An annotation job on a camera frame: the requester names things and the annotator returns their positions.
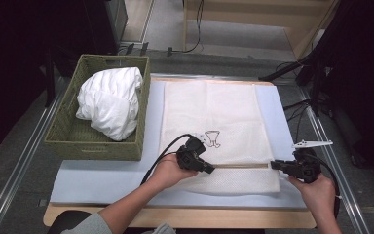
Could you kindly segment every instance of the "gray floor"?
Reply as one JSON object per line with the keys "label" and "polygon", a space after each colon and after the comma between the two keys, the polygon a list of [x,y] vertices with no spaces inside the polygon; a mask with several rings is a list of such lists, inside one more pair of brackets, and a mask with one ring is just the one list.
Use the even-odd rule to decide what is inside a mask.
{"label": "gray floor", "polygon": [[[167,47],[172,47],[182,50],[182,9],[181,0],[154,0],[143,40],[149,43],[149,49],[166,51]],[[186,50],[190,50],[196,45],[199,34],[194,20],[188,21],[187,28]],[[202,21],[200,29],[200,45],[192,52],[194,54],[295,60],[281,27]]]}
{"label": "gray floor", "polygon": [[[157,4],[165,1],[167,0],[156,0],[155,2]],[[180,2],[168,1],[171,4]],[[154,25],[150,22],[146,39],[153,38],[153,35],[149,34],[149,30],[152,28],[154,28]],[[211,53],[202,53],[201,55],[176,54],[172,57],[167,57],[165,50],[168,44],[163,44],[162,48],[158,44],[156,45],[156,48],[152,47],[156,51],[147,53],[147,56],[151,59],[151,72],[153,73],[236,76],[256,79],[257,77],[273,73],[279,64],[288,60],[286,56],[275,55],[276,49],[273,49],[271,53],[269,53],[269,50],[263,49],[266,54],[264,56],[258,55],[259,57],[248,54],[221,55],[221,52],[219,55],[214,53],[215,56]],[[276,45],[271,48],[277,47],[283,47],[284,54],[289,53],[289,50],[284,45]],[[301,93],[299,87],[293,84],[294,74],[292,72],[284,77],[275,80],[275,84],[278,85],[282,104],[288,105],[300,100]],[[45,93],[43,93],[30,106],[29,110],[12,128],[0,145],[0,192],[7,183],[13,169],[17,166],[24,147],[28,144],[35,126],[45,111],[45,101]],[[286,115],[291,115],[291,112],[286,111]],[[369,233],[374,233],[374,169],[358,169],[353,166],[347,146],[342,140],[335,123],[324,114],[320,114],[319,120],[325,128],[327,136],[334,142],[332,148],[362,210]],[[289,129],[295,137],[297,120],[289,122]],[[304,115],[299,129],[299,139],[316,139],[313,126],[307,115]],[[39,206],[38,204],[40,200],[49,199],[61,160],[41,141],[38,142],[38,147],[32,156],[30,163],[25,165],[27,170],[20,181],[19,187],[16,188],[17,193],[14,197],[9,198],[8,207],[2,211],[5,215],[0,220],[0,233],[46,233],[48,230],[48,227],[42,221],[46,209],[45,202],[42,203],[44,206]],[[338,222],[344,233],[355,233],[344,204],[341,204]],[[317,231],[270,229],[266,233],[317,233]]]}

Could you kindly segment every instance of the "table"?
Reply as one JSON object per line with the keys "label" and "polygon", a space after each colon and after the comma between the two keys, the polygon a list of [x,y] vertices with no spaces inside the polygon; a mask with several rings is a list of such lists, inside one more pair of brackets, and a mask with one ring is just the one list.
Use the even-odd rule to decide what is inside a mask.
{"label": "table", "polygon": [[[153,77],[152,81],[166,79],[168,78]],[[243,81],[212,80],[212,82]],[[266,82],[252,83],[272,85]],[[56,217],[67,210],[95,213],[103,207],[103,205],[50,203],[44,215],[44,224],[51,226]],[[157,227],[164,221],[174,228],[314,228],[316,226],[307,209],[147,206],[137,215],[130,227]]]}
{"label": "table", "polygon": [[[196,20],[201,0],[184,0],[183,50],[187,20]],[[338,0],[205,0],[202,20],[284,27],[297,59],[305,56],[325,28]]]}

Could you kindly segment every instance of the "wicker basket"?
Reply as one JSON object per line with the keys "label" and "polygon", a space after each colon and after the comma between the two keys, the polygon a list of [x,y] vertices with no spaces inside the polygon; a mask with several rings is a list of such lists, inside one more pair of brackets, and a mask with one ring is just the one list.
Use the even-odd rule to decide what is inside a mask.
{"label": "wicker basket", "polygon": [[[84,82],[98,71],[121,67],[138,67],[143,84],[138,93],[135,131],[123,141],[114,141],[92,128],[91,121],[78,119],[75,114],[79,107],[77,96]],[[139,161],[150,82],[148,57],[82,55],[44,142],[62,159]]]}

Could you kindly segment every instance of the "person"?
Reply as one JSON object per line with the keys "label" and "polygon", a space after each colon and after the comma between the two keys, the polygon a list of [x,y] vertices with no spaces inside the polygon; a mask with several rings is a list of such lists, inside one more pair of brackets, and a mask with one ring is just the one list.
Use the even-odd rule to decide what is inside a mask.
{"label": "person", "polygon": [[[151,177],[132,193],[107,206],[98,213],[91,214],[72,229],[62,234],[117,234],[123,233],[138,212],[158,193],[176,185],[180,180],[195,176],[198,172],[180,169],[175,154],[164,157],[157,165]],[[333,215],[335,188],[332,180],[320,174],[311,183],[303,183],[294,177],[288,178],[301,193],[308,209],[312,212],[321,234],[341,233]],[[154,234],[175,234],[175,230],[166,223],[160,225]]]}

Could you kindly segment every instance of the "folded white cloth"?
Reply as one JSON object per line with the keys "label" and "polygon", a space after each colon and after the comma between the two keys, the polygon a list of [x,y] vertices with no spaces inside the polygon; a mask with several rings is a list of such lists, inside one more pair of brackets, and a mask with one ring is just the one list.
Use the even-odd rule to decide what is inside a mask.
{"label": "folded white cloth", "polygon": [[138,67],[97,72],[81,86],[76,117],[91,120],[91,127],[114,140],[126,139],[137,124],[141,84]]}
{"label": "folded white cloth", "polygon": [[210,175],[184,179],[172,189],[210,195],[280,191],[279,172],[270,168],[274,157],[253,85],[167,82],[160,152],[175,138],[192,133],[204,134],[211,142],[201,155],[211,164],[266,164],[269,168],[216,168]]}

